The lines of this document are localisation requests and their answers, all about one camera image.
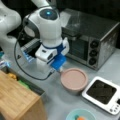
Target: cable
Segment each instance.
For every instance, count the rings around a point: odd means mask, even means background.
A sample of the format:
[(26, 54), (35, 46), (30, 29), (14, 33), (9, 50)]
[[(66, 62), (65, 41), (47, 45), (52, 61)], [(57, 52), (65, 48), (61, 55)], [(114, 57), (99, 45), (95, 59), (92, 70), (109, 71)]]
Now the cable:
[(33, 78), (33, 79), (36, 79), (36, 80), (41, 80), (41, 81), (42, 81), (42, 80), (46, 80), (48, 77), (50, 77), (50, 76), (54, 73), (55, 70), (52, 71), (52, 72), (50, 72), (46, 78), (39, 79), (39, 78), (36, 78), (36, 77), (31, 76), (31, 75), (28, 74), (25, 70), (23, 70), (23, 68), (19, 65), (19, 63), (18, 63), (18, 61), (17, 61), (17, 58), (16, 58), (16, 47), (17, 47), (18, 40), (20, 39), (20, 37), (21, 37), (21, 35), (22, 35), (22, 33), (23, 33), (23, 30), (24, 30), (24, 28), (25, 28), (26, 25), (24, 25), (24, 27), (22, 28), (21, 32), (19, 33), (18, 38), (17, 38), (16, 43), (15, 43), (15, 46), (14, 46), (14, 58), (15, 58), (15, 61), (16, 61), (17, 65), (18, 65), (18, 67), (19, 67), (26, 75), (28, 75), (29, 77), (31, 77), (31, 78)]

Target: wooden box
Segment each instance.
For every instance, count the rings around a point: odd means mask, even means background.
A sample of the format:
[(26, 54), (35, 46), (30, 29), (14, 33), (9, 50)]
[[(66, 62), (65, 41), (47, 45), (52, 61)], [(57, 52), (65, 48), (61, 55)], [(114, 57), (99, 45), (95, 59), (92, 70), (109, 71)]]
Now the wooden box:
[(41, 97), (0, 71), (0, 112), (5, 120), (46, 120)]

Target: oven window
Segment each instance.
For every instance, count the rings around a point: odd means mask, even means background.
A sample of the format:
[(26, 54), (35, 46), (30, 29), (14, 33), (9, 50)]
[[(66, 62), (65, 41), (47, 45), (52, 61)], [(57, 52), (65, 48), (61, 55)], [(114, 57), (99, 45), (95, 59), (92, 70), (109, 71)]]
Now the oven window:
[(78, 39), (76, 41), (69, 40), (70, 51), (69, 53), (87, 61), (88, 57), (88, 41)]

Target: gray countertop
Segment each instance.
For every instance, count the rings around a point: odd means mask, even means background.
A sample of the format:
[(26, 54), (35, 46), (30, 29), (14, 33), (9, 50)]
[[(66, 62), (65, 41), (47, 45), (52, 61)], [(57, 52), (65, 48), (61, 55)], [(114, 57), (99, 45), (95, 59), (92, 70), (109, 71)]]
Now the gray countertop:
[[(67, 59), (63, 69), (80, 68), (84, 70), (89, 78), (89, 82), (95, 77), (100, 76), (115, 84), (120, 85), (120, 50), (116, 49), (115, 53), (106, 61), (106, 63), (98, 70), (92, 70), (74, 60)], [(34, 80), (19, 71), (21, 75), (41, 87), (47, 95), (45, 109), (47, 111), (48, 120), (65, 120), (68, 113), (76, 108), (87, 109), (91, 111), (96, 120), (118, 120), (120, 114), (111, 115), (91, 102), (84, 99), (81, 94), (75, 96), (67, 92), (60, 82), (60, 74), (55, 72), (46, 81)]]

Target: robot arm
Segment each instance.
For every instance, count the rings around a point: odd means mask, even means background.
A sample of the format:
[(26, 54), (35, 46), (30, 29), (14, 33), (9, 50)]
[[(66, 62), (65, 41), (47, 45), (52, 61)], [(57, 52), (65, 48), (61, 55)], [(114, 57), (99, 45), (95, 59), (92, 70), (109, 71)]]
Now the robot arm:
[(67, 54), (69, 44), (66, 38), (63, 40), (61, 37), (62, 30), (58, 12), (45, 0), (32, 1), (40, 8), (25, 17), (24, 30), (28, 35), (41, 40), (42, 44), (35, 55), (40, 71), (46, 72), (51, 64), (56, 62), (58, 56), (61, 59), (60, 56), (63, 57)]
[(31, 0), (38, 8), (43, 6), (49, 6), (46, 0)]

